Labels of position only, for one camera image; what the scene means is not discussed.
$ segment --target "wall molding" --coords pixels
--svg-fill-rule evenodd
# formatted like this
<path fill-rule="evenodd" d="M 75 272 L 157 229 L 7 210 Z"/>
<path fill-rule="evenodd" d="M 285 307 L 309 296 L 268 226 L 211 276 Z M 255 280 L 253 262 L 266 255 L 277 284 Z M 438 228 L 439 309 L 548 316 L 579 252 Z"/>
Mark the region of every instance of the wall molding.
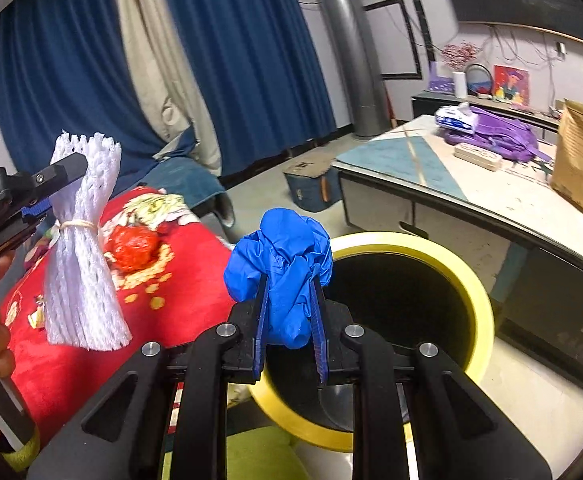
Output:
<path fill-rule="evenodd" d="M 412 0 L 415 7 L 415 13 L 418 17 L 418 24 L 423 35 L 423 43 L 425 44 L 425 52 L 427 53 L 428 65 L 436 61 L 436 56 L 433 51 L 433 41 L 431 41 L 431 33 L 429 32 L 429 23 L 425 16 L 425 9 L 421 0 Z"/>
<path fill-rule="evenodd" d="M 423 69 L 420 64 L 420 58 L 418 56 L 418 49 L 415 44 L 414 29 L 412 28 L 411 21 L 409 20 L 409 15 L 407 14 L 407 6 L 405 5 L 405 0 L 383 0 L 382 2 L 376 2 L 374 4 L 369 4 L 363 7 L 363 10 L 369 12 L 370 10 L 380 9 L 381 7 L 389 7 L 392 5 L 399 5 L 400 10 L 403 14 L 403 20 L 405 20 L 405 28 L 407 29 L 407 36 L 409 38 L 409 44 L 411 45 L 412 56 L 414 57 L 415 72 L 407 73 L 388 73 L 382 74 L 382 78 L 385 81 L 394 80 L 422 80 L 423 79 Z"/>

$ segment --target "painting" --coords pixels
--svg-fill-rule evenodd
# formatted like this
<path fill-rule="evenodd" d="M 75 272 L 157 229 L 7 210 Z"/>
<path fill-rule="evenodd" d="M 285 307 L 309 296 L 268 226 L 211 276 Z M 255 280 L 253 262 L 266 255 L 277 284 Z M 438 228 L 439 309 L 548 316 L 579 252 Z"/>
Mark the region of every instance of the painting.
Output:
<path fill-rule="evenodd" d="M 494 98 L 529 106 L 529 72 L 511 66 L 494 65 Z"/>

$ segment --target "crumpled blue glove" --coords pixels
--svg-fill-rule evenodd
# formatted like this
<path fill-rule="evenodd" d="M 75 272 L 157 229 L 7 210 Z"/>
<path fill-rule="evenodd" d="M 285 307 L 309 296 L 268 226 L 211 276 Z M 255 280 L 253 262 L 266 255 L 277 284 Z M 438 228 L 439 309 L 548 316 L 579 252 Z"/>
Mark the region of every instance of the crumpled blue glove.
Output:
<path fill-rule="evenodd" d="M 302 348 L 311 336 L 309 284 L 316 276 L 329 283 L 329 235 L 313 218 L 290 209 L 270 209 L 260 229 L 236 244 L 225 269 L 225 284 L 235 301 L 256 297 L 261 274 L 269 278 L 267 343 Z"/>

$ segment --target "power strip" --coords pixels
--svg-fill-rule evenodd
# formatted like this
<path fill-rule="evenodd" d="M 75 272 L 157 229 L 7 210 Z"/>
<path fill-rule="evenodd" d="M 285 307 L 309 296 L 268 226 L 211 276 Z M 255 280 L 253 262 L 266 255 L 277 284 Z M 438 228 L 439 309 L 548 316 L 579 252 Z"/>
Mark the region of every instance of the power strip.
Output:
<path fill-rule="evenodd" d="M 466 142 L 456 144 L 453 154 L 462 160 L 481 166 L 486 170 L 497 171 L 503 165 L 503 157 L 478 146 L 472 146 Z"/>

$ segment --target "metal pipe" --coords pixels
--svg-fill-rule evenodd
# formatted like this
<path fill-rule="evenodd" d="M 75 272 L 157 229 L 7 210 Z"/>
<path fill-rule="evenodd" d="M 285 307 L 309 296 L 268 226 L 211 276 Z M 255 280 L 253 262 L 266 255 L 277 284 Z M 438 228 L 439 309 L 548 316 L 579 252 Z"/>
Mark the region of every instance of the metal pipe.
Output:
<path fill-rule="evenodd" d="M 361 0 L 319 0 L 331 36 L 355 134 L 387 131 L 389 111 L 380 64 Z"/>

